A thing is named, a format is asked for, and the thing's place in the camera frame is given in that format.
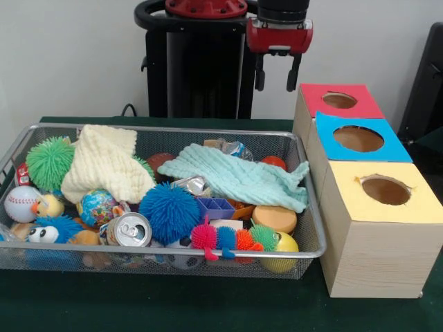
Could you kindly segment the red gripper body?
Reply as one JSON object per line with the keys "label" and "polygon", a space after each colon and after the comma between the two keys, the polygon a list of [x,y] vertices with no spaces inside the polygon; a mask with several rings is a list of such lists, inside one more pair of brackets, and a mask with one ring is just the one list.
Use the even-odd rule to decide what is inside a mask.
{"label": "red gripper body", "polygon": [[308,50],[313,33],[311,19],[296,24],[273,24],[251,18],[246,25],[246,40],[253,53],[302,54]]}

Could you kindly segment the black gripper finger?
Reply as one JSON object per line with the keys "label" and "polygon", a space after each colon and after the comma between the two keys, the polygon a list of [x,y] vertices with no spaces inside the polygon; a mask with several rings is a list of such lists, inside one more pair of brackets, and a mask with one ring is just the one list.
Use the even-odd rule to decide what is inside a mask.
{"label": "black gripper finger", "polygon": [[264,72],[264,53],[256,55],[255,63],[255,89],[257,91],[264,90],[265,72]]}
{"label": "black gripper finger", "polygon": [[301,63],[302,55],[300,53],[293,55],[293,62],[287,78],[287,91],[292,92],[296,90],[298,72]]}

